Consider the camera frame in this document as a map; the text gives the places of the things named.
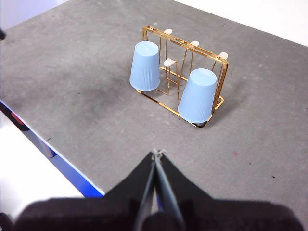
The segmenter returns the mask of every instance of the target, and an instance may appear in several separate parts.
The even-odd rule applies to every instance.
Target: cup
[[[159,85],[158,46],[150,41],[136,44],[129,82],[140,91],[152,91]]]
[[[212,115],[217,77],[214,72],[198,68],[191,72],[178,111],[191,123],[201,124]]]

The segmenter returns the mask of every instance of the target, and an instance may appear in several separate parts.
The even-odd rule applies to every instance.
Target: white wall
[[[308,46],[308,0],[175,0]]]
[[[68,0],[1,0],[1,27],[6,30]]]

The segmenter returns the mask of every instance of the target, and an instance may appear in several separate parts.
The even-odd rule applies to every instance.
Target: blue plastic cup
[[[191,123],[201,124],[212,115],[217,77],[214,72],[199,68],[189,75],[178,111]]]
[[[140,91],[152,91],[158,87],[159,55],[155,43],[143,41],[136,44],[129,82]]]

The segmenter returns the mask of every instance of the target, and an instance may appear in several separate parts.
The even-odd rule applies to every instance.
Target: ribbed cup surface
[[[217,77],[199,68],[191,72],[178,106],[180,115],[191,123],[206,122],[212,115]]]
[[[130,84],[140,91],[152,91],[159,85],[158,46],[142,41],[135,46]]]

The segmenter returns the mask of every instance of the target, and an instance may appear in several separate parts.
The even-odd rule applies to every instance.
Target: white floor
[[[83,197],[3,112],[0,120],[1,212],[15,219],[37,200]]]
[[[175,0],[308,46],[307,0]]]

